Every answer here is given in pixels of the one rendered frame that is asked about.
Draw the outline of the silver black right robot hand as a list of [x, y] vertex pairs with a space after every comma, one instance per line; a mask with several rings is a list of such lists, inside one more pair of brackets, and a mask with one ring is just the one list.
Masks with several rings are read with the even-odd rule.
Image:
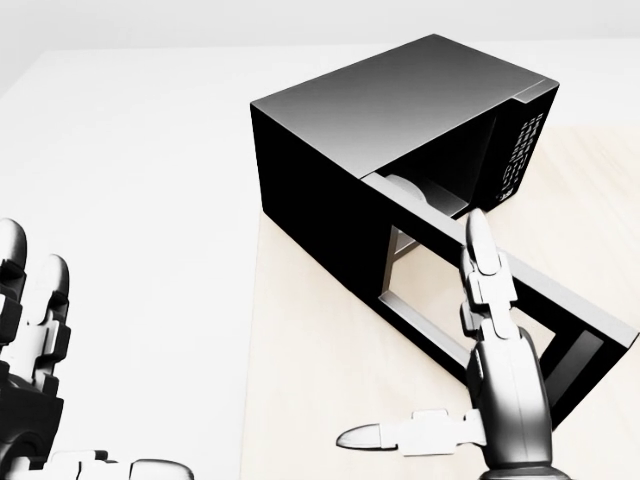
[[488, 470], [551, 466], [551, 416], [538, 357], [529, 334], [512, 320], [517, 294], [509, 263], [479, 209], [466, 221], [459, 271], [462, 329], [475, 341], [466, 367], [471, 410], [460, 420], [444, 409], [415, 411], [403, 422], [354, 427], [336, 444], [404, 456], [452, 455], [474, 444]]

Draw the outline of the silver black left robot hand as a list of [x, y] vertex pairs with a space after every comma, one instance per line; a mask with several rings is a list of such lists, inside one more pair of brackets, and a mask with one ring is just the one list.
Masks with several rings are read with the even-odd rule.
[[0, 480], [195, 480], [190, 468], [165, 459], [120, 463], [104, 450], [53, 452], [64, 406], [54, 370], [71, 336], [69, 269], [50, 255], [24, 301], [26, 260], [23, 228], [0, 219]]

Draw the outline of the black microwave door with window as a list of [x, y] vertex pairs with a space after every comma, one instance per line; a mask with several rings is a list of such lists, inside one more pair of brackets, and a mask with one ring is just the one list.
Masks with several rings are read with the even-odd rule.
[[[450, 264], [459, 264], [466, 242], [460, 223], [377, 173], [362, 181], [375, 191], [381, 215], [389, 225], [408, 233]], [[555, 334], [542, 354], [541, 369], [552, 423], [559, 426], [626, 354], [638, 332], [513, 255], [507, 259], [518, 295], [516, 308]], [[371, 306], [454, 378], [465, 379], [467, 348], [389, 289]]]

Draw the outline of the grey microwave turntable plate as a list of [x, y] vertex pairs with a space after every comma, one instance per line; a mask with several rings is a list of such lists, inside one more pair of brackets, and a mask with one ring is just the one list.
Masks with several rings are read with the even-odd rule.
[[396, 174], [380, 178], [384, 194], [400, 205], [428, 206], [425, 193], [410, 180]]

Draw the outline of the black microwave oven body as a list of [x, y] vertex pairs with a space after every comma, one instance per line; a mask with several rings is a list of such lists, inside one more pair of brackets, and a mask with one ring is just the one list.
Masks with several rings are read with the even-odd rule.
[[395, 175], [458, 218], [515, 194], [558, 83], [430, 35], [250, 105], [264, 212], [363, 301], [391, 233], [430, 232], [372, 188]]

